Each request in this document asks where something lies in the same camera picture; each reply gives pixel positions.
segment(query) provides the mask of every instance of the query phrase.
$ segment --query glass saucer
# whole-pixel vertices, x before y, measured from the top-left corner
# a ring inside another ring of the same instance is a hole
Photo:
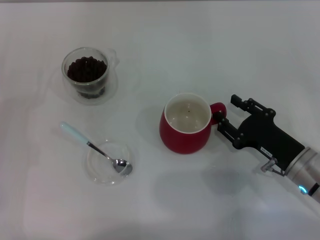
[[[131,165],[133,164],[131,152],[124,143],[106,140],[96,146],[113,159],[123,159]],[[97,184],[115,185],[121,183],[128,176],[125,174],[126,168],[118,173],[110,160],[92,148],[88,151],[83,168],[87,176]]]

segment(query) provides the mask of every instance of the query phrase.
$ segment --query white table surface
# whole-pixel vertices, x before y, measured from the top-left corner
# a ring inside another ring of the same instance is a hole
[[[191,155],[169,151],[158,124],[170,97],[193,92],[248,114],[232,94],[277,112],[275,123],[320,148],[320,2],[214,1],[0,4],[1,240],[318,240],[320,206],[287,178],[262,174],[213,127]],[[78,47],[113,48],[118,88],[99,106],[70,98],[61,63]],[[116,138],[135,168],[117,186],[82,168]]]

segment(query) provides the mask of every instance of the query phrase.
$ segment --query mug handle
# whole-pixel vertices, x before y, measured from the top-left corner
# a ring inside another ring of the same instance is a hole
[[[214,114],[216,112],[222,112],[224,117],[227,116],[226,106],[222,102],[216,102],[216,103],[210,105],[210,108],[211,108],[211,114]],[[211,124],[215,125],[217,123],[218,123],[217,120],[213,119],[212,115],[211,115]]]

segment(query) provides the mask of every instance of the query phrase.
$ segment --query light blue spoon handle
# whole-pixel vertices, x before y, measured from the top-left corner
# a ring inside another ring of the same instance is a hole
[[[90,140],[84,136],[81,132],[79,132],[74,127],[70,126],[65,121],[60,122],[60,128],[67,134],[73,136],[76,140],[78,140],[82,144],[87,144]]]

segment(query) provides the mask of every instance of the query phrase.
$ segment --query glass cup handle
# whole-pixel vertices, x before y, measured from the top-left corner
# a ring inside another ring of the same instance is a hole
[[[110,61],[110,67],[114,69],[119,64],[119,58],[117,58],[116,50],[108,48],[107,51],[107,56],[109,57]]]

